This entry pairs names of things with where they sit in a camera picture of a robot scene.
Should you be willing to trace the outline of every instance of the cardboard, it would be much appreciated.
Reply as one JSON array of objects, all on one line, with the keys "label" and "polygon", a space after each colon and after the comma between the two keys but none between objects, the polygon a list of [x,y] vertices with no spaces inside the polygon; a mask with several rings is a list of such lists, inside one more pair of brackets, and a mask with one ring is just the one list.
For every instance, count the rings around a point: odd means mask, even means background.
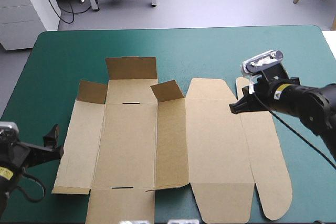
[{"label": "cardboard", "polygon": [[189,184],[184,96],[175,80],[151,87],[159,101],[155,189]]},{"label": "cardboard", "polygon": [[108,85],[80,82],[52,191],[91,191],[86,223],[154,223],[153,190],[189,183],[206,223],[247,222],[255,182],[269,219],[287,211],[274,125],[263,114],[233,115],[225,81],[195,78],[184,98],[176,81],[157,83],[154,57],[106,65]]},{"label": "cardboard", "polygon": [[[236,81],[238,99],[248,80]],[[253,177],[265,216],[270,220],[282,217],[292,201],[291,180],[282,155],[278,135],[269,112],[240,114],[249,147]]]},{"label": "cardboard", "polygon": [[175,81],[152,89],[159,101],[155,189],[190,183],[203,221],[247,222],[254,181],[226,83],[195,78],[186,99]]},{"label": "cardboard", "polygon": [[95,171],[107,85],[80,81],[53,194],[89,194]]},{"label": "cardboard", "polygon": [[108,58],[104,129],[86,223],[144,219],[154,223],[154,57]]},{"label": "cardboard", "polygon": [[[246,85],[237,80],[239,91]],[[233,115],[228,105],[237,99],[219,79],[194,78],[185,99],[175,81],[152,90],[159,101],[155,189],[190,183],[206,223],[247,222],[255,183],[267,218],[286,213],[291,181],[267,112]]]},{"label": "cardboard", "polygon": [[240,118],[225,81],[191,81],[186,96],[189,180],[206,223],[249,220],[254,181]]}]

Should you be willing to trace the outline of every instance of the cardboard tab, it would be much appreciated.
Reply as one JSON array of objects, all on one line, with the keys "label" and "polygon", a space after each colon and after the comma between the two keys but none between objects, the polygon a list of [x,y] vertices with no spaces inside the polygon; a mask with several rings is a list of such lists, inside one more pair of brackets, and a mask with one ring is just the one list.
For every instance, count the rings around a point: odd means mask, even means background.
[{"label": "cardboard tab", "polygon": [[175,80],[151,86],[158,102],[184,98],[184,95]]},{"label": "cardboard tab", "polygon": [[82,102],[105,104],[106,92],[106,84],[80,80],[76,100]]},{"label": "cardboard tab", "polygon": [[[240,99],[248,80],[240,77],[236,85]],[[240,117],[263,212],[268,219],[277,220],[290,207],[292,186],[272,116],[264,111],[241,113]]]},{"label": "cardboard tab", "polygon": [[157,79],[155,57],[106,58],[110,80]]},{"label": "cardboard tab", "polygon": [[246,223],[254,180],[236,101],[225,81],[194,78],[186,96],[189,180],[206,223]]},{"label": "cardboard tab", "polygon": [[185,186],[189,179],[183,94],[175,80],[151,88],[159,100],[155,189]]}]

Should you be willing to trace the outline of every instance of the black robotic arm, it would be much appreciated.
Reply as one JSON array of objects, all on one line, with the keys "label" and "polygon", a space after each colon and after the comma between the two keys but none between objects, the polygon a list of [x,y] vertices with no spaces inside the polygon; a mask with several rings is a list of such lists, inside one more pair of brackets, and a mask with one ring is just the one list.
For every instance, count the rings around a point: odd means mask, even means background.
[{"label": "black robotic arm", "polygon": [[336,84],[302,86],[298,78],[288,77],[282,59],[281,51],[267,51],[242,63],[241,72],[250,84],[243,88],[244,97],[230,104],[231,112],[269,110],[295,116],[321,136],[336,160]]}]

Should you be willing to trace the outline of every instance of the table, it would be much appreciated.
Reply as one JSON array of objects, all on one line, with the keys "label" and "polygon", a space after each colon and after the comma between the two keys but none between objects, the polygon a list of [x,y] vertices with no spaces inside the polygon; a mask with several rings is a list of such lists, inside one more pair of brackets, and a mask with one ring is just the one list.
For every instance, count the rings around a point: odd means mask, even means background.
[{"label": "table", "polygon": [[[156,56],[159,82],[176,79],[184,94],[193,77],[222,78],[235,90],[240,63],[269,49],[284,54],[283,65],[301,83],[320,87],[336,81],[336,61],[316,26],[200,29],[97,30],[47,32],[39,36],[2,120],[15,121],[24,142],[42,144],[41,136],[60,125],[63,143],[80,79],[107,83],[105,57]],[[299,120],[282,117],[331,157],[319,137]],[[336,221],[336,172],[324,159],[275,122],[292,180],[293,200],[278,222]],[[84,222],[88,196],[52,195],[58,161],[29,170],[46,185],[38,203],[15,191],[2,221]],[[31,193],[32,182],[21,181]],[[200,218],[190,187],[156,193],[155,221]],[[254,195],[250,222],[267,221]]]}]

